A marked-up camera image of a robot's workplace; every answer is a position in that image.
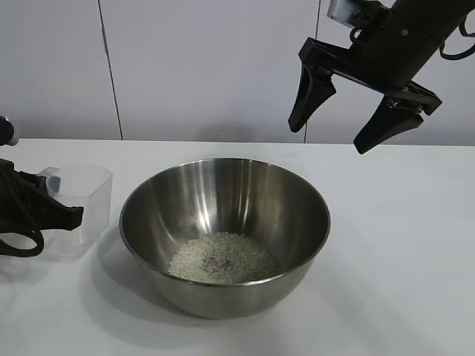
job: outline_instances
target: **table surface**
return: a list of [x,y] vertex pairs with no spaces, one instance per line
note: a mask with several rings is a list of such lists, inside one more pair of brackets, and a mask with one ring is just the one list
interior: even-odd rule
[[[201,320],[147,284],[117,230],[153,174],[210,157],[259,159],[310,181],[332,229],[309,274],[264,313]],[[114,174],[111,224],[76,262],[0,257],[0,354],[474,355],[475,148],[23,140],[16,169],[88,162]]]

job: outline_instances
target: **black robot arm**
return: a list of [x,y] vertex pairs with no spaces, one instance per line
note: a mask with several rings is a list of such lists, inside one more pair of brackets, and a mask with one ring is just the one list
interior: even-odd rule
[[332,75],[343,76],[384,94],[370,121],[355,138],[360,153],[401,132],[419,127],[421,112],[431,115],[441,104],[437,95],[412,78],[439,49],[446,59],[462,59],[475,52],[446,55],[444,42],[460,27],[475,0],[397,0],[391,7],[379,1],[334,1],[345,4],[343,18],[352,27],[352,45],[345,49],[307,39],[299,53],[301,83],[289,118],[290,129],[299,131],[314,111],[336,93]]

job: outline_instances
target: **metal bowl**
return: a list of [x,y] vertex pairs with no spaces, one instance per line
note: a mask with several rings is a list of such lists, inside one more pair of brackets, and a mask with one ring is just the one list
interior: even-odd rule
[[[157,290],[179,308],[213,319],[254,314],[284,299],[329,230],[327,205],[308,182],[249,159],[207,159],[158,173],[132,193],[120,217],[124,243]],[[280,274],[217,285],[168,273],[187,241],[225,231],[258,240],[277,257]]]

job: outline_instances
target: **plastic measuring cup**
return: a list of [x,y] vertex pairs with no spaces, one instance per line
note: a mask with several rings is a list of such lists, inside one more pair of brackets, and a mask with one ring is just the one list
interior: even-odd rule
[[103,167],[81,164],[48,167],[39,175],[46,177],[50,197],[66,206],[84,208],[80,227],[72,231],[44,233],[44,256],[54,260],[75,260],[88,250],[109,224],[112,173]]

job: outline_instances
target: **uncooked rice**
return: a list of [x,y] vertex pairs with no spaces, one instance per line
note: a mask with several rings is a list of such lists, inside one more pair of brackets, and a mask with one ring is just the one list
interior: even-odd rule
[[168,272],[201,283],[248,283],[276,275],[278,262],[256,240],[220,232],[189,240],[173,256]]

